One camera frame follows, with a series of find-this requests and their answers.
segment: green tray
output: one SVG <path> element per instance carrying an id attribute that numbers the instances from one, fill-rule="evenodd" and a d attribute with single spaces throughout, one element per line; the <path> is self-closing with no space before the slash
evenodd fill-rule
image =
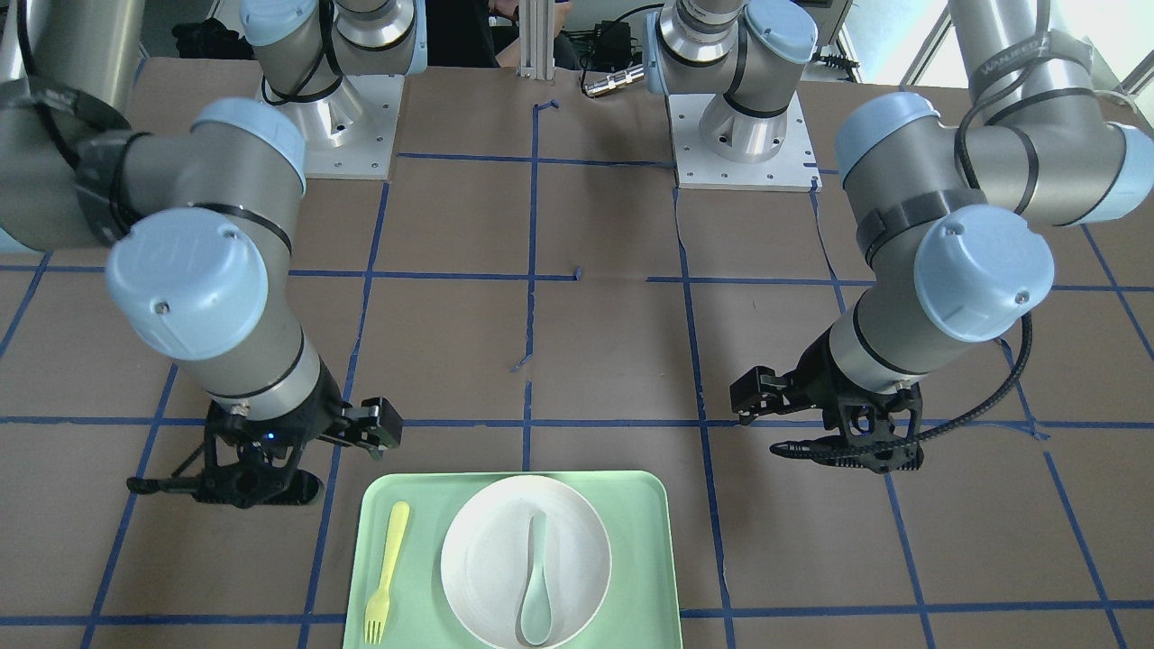
<path id="1" fill-rule="evenodd" d="M 344 649 L 488 649 L 457 621 L 441 588 L 441 545 L 465 502 L 489 484 L 524 473 L 395 473 L 365 491 L 349 590 Z M 597 509 L 609 532 L 613 574 L 605 604 L 564 649 L 681 649 L 669 502 L 645 471 L 535 473 L 565 483 Z M 384 640 L 364 643 L 365 603 L 376 590 L 389 510 L 412 513 L 392 581 Z"/>

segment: person's hand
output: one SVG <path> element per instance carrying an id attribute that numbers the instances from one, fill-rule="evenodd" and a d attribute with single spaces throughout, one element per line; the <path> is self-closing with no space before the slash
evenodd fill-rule
<path id="1" fill-rule="evenodd" d="M 489 0 L 489 13 L 516 21 L 519 5 L 520 0 Z"/>

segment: table surface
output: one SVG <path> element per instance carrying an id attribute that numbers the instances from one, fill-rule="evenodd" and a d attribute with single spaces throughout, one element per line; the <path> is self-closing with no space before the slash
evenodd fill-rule
<path id="1" fill-rule="evenodd" d="M 820 193 L 677 191 L 660 97 L 557 74 L 429 69 L 388 182 L 309 182 L 290 304 L 349 396 L 407 420 L 381 462 L 309 445 L 314 507 L 130 498 L 196 446 L 207 398 L 115 311 L 105 252 L 0 258 L 0 646 L 338 647 L 380 476 L 639 469 L 669 494 L 688 649 L 1154 647 L 1154 201 L 1046 233 L 1021 389 L 921 471 L 787 461 L 770 443 L 819 418 L 739 427 L 728 386 L 793 367 L 869 286 L 833 135 L 893 89 L 802 84 Z M 183 133 L 258 80 L 150 59 L 129 119 Z M 945 124 L 968 106 L 919 91 Z M 924 381 L 927 417 L 1007 368 L 980 345 Z"/>

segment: person's arm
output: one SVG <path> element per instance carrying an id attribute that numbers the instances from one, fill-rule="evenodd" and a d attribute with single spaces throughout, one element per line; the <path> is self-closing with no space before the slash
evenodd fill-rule
<path id="1" fill-rule="evenodd" d="M 561 28 L 565 24 L 565 17 L 572 9 L 572 0 L 561 0 L 556 2 L 556 7 L 553 12 L 553 37 L 556 38 L 561 33 Z M 494 12 L 512 18 L 514 13 L 517 9 L 518 2 L 516 0 L 490 0 L 489 8 Z M 502 50 L 497 54 L 497 64 L 503 68 L 515 68 L 520 65 L 520 39 L 514 39 L 508 47 Z"/>

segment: light blue joint cap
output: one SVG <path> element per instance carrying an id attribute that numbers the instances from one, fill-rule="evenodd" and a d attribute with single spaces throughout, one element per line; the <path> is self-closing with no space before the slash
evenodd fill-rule
<path id="1" fill-rule="evenodd" d="M 225 97 L 201 111 L 193 122 L 193 130 L 201 124 L 215 121 L 235 126 L 256 135 L 284 156 L 300 177 L 300 194 L 305 195 L 305 136 L 280 111 L 256 99 Z"/>
<path id="2" fill-rule="evenodd" d="M 158 211 L 108 255 L 105 282 L 133 329 L 177 360 L 216 358 L 260 321 L 269 276 L 256 244 L 203 208 Z"/>
<path id="3" fill-rule="evenodd" d="M 3 227 L 0 227 L 0 253 L 33 253 L 39 254 L 32 248 L 25 246 L 17 241 L 12 234 L 5 232 Z"/>
<path id="4" fill-rule="evenodd" d="M 409 64 L 406 75 L 421 74 L 429 67 L 428 20 L 426 17 L 428 14 L 425 12 L 425 0 L 415 0 L 414 5 L 417 6 L 417 29 L 413 30 L 413 37 L 417 38 L 417 43 L 413 43 L 413 60 Z"/>
<path id="5" fill-rule="evenodd" d="M 1110 191 L 1089 214 L 1074 223 L 1100 223 L 1122 218 L 1134 210 L 1154 188 L 1154 141 L 1133 126 L 1111 121 L 1126 139 L 1126 155 Z"/>
<path id="6" fill-rule="evenodd" d="M 926 315 L 968 343 L 1004 334 L 1052 285 L 1046 239 L 995 206 L 966 206 L 939 218 L 914 256 L 914 288 Z"/>
<path id="7" fill-rule="evenodd" d="M 665 84 L 665 70 L 661 69 L 661 38 L 657 31 L 657 21 L 661 15 L 660 10 L 645 14 L 645 89 L 654 95 L 668 95 L 669 88 Z"/>
<path id="8" fill-rule="evenodd" d="M 254 47 L 272 45 L 297 31 L 316 10 L 316 0 L 243 0 L 240 24 Z"/>
<path id="9" fill-rule="evenodd" d="M 752 0 L 745 5 L 749 28 L 782 59 L 805 65 L 817 49 L 817 23 L 789 0 Z"/>
<path id="10" fill-rule="evenodd" d="M 833 154 L 841 172 L 841 186 L 865 154 L 896 130 L 923 117 L 942 117 L 916 92 L 891 92 L 865 102 L 849 113 L 833 139 Z"/>

